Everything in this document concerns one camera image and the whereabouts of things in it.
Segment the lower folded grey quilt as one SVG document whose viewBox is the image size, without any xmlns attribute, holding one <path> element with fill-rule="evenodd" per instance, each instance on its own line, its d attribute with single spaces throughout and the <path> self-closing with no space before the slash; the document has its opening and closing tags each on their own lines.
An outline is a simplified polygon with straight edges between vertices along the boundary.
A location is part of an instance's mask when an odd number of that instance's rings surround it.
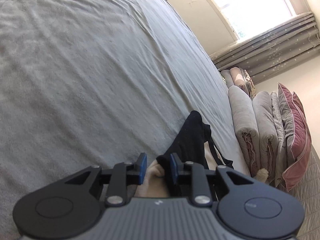
<svg viewBox="0 0 320 240">
<path fill-rule="evenodd" d="M 228 89 L 235 135 L 252 177 L 261 169 L 259 132 L 252 100 L 238 86 Z"/>
</svg>

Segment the upper folded grey quilt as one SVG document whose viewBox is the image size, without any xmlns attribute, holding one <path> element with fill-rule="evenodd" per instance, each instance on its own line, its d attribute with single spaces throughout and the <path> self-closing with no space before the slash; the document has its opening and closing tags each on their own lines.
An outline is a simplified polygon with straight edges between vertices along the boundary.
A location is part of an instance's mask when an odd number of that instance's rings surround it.
<svg viewBox="0 0 320 240">
<path fill-rule="evenodd" d="M 253 99 L 252 105 L 259 135 L 257 166 L 268 171 L 267 182 L 275 186 L 278 134 L 274 124 L 270 94 L 266 91 L 259 92 Z"/>
</svg>

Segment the beige black raglan bear shirt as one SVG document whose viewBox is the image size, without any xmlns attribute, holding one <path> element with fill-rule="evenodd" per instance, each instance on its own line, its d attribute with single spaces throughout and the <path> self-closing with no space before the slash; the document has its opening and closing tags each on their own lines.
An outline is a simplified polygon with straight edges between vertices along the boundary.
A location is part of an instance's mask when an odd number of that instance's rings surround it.
<svg viewBox="0 0 320 240">
<path fill-rule="evenodd" d="M 163 155 L 159 155 L 147 168 L 144 182 L 138 186 L 135 197 L 184 197 L 189 185 L 178 186 L 172 182 L 170 155 L 176 153 L 182 162 L 192 161 L 209 170 L 213 164 L 233 168 L 233 162 L 222 156 L 212 139 L 208 124 L 203 123 L 197 111 L 191 111 L 178 135 Z"/>
</svg>

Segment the folded grey quilt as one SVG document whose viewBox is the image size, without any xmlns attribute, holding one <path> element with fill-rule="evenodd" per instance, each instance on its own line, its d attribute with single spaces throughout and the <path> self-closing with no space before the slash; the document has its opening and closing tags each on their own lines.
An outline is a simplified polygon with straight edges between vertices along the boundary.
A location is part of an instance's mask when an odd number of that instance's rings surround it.
<svg viewBox="0 0 320 240">
<path fill-rule="evenodd" d="M 268 171 L 267 182 L 275 186 L 278 134 L 274 124 L 270 94 L 266 91 L 259 92 L 253 99 L 252 105 L 259 135 L 257 166 Z"/>
<path fill-rule="evenodd" d="M 261 169 L 259 132 L 252 100 L 238 86 L 228 89 L 235 135 L 252 177 Z"/>
</svg>

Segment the light grey patterned quilt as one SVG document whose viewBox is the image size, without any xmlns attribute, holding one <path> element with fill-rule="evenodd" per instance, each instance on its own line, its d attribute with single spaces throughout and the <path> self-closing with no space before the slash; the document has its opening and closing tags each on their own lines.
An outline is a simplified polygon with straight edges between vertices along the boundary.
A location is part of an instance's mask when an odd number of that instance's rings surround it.
<svg viewBox="0 0 320 240">
<path fill-rule="evenodd" d="M 275 181 L 280 182 L 283 179 L 283 172 L 287 168 L 287 151 L 285 140 L 285 129 L 279 108 L 279 99 L 276 92 L 271 93 L 272 114 L 274 125 L 278 136 L 278 148 L 276 156 L 276 177 Z"/>
</svg>

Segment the grey bed sheet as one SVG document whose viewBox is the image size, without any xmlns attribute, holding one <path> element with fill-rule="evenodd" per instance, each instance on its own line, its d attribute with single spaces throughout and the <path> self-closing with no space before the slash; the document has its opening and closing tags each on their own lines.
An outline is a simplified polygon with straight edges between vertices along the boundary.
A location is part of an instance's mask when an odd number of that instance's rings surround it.
<svg viewBox="0 0 320 240">
<path fill-rule="evenodd" d="M 248 174 L 228 89 L 167 0 L 1 0 L 1 239 L 16 202 L 90 165 L 153 161 L 193 110 Z"/>
</svg>

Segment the white plush toy dog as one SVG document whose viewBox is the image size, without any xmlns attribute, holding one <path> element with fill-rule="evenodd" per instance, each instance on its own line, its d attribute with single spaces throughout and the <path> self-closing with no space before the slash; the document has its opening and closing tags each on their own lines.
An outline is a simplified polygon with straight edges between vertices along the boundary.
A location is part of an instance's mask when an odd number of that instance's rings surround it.
<svg viewBox="0 0 320 240">
<path fill-rule="evenodd" d="M 257 171 L 256 176 L 254 179 L 258 180 L 261 183 L 266 183 L 268 180 L 268 170 L 265 168 L 261 168 Z"/>
</svg>

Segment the grey quilted headboard cover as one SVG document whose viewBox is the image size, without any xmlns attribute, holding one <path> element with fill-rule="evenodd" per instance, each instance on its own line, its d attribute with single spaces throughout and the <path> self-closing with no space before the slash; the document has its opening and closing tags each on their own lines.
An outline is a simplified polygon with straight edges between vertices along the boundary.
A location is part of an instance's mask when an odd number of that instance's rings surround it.
<svg viewBox="0 0 320 240">
<path fill-rule="evenodd" d="M 304 207 L 304 223 L 313 223 L 319 217 L 319 157 L 311 146 L 306 173 L 301 181 L 289 191 Z"/>
</svg>

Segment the grey right window curtain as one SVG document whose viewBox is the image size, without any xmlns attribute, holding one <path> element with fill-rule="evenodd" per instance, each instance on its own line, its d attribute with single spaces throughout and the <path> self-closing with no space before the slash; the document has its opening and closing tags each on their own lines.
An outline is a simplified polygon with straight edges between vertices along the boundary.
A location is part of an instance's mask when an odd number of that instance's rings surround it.
<svg viewBox="0 0 320 240">
<path fill-rule="evenodd" d="M 216 68 L 239 67 L 258 84 L 319 53 L 319 28 L 313 12 L 305 12 L 210 56 Z"/>
</svg>

